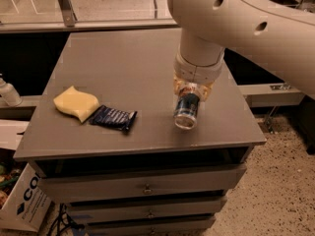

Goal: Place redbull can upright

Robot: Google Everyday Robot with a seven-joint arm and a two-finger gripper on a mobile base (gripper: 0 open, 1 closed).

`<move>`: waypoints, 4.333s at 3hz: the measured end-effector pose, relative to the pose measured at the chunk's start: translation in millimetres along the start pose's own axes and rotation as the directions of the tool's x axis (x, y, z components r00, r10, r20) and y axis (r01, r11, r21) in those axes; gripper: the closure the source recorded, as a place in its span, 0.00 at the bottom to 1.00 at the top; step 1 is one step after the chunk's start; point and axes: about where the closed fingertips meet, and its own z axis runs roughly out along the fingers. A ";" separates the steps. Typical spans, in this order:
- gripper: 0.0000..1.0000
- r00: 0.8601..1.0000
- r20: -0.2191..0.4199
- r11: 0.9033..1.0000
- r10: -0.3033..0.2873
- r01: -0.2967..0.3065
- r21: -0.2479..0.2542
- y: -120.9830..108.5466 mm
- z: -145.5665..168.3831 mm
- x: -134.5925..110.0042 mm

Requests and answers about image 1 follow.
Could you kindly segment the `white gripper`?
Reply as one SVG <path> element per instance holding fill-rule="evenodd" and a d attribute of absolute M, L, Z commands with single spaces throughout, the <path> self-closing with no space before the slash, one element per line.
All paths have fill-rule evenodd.
<path fill-rule="evenodd" d="M 213 82 L 220 76 L 223 56 L 221 53 L 217 61 L 212 65 L 194 65 L 186 61 L 180 53 L 176 54 L 174 61 L 173 91 L 179 95 L 183 80 L 189 83 L 199 84 L 199 95 L 202 101 L 206 101 L 213 89 Z"/>

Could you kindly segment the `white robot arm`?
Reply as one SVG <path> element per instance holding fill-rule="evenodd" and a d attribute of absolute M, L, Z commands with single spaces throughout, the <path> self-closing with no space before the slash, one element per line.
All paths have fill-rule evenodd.
<path fill-rule="evenodd" d="M 315 15 L 270 0 L 167 0 L 182 27 L 174 73 L 209 85 L 228 48 L 315 98 Z"/>

